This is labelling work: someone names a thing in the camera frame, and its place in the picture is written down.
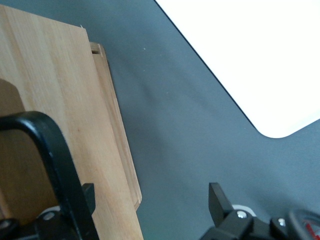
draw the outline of wooden cutting board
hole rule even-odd
[[[0,5],[0,43],[0,116],[24,110],[53,118],[80,182],[94,183],[100,239],[142,239],[133,204],[141,195],[134,200],[130,192],[113,129],[119,119],[110,115],[86,30]],[[0,158],[0,217],[29,221],[56,204],[27,136],[0,132]]]

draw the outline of white sheet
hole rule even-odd
[[[260,133],[320,119],[319,0],[156,1]]]

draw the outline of light wood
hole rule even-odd
[[[141,203],[142,195],[130,152],[125,127],[122,122],[122,117],[116,92],[114,89],[114,84],[111,78],[106,52],[101,44],[90,42],[90,46],[101,84],[101,89],[103,90],[105,105],[109,112],[115,141],[119,150],[124,173],[131,192],[132,202],[134,204],[134,208],[137,210]]]
[[[143,239],[86,30],[0,6],[0,43],[0,78],[53,118],[80,182],[94,183],[100,239]]]
[[[4,195],[1,191],[1,188],[0,188],[0,206],[1,206],[0,207],[0,220],[2,220],[5,218],[5,216],[9,216],[11,213],[10,213],[9,207],[7,205],[7,202],[5,201]]]

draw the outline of wooden edge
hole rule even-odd
[[[118,100],[108,65],[107,56],[101,44],[90,42],[90,47],[94,56],[93,59],[96,64],[101,88],[105,95],[106,105],[110,113],[112,129],[115,135],[116,144],[119,150],[126,180],[130,188],[132,203],[134,204],[135,210],[137,210],[142,201],[142,193],[139,186],[132,155],[130,152],[125,127],[123,125],[121,112],[119,109]]]
[[[90,47],[91,47],[92,54],[101,54],[100,52],[101,50],[98,43],[90,42]]]

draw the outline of gray surface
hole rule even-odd
[[[320,212],[320,121],[282,139],[258,133],[154,1],[0,3],[82,25],[106,48],[144,239],[199,239],[213,224],[209,182],[265,221],[291,208]]]

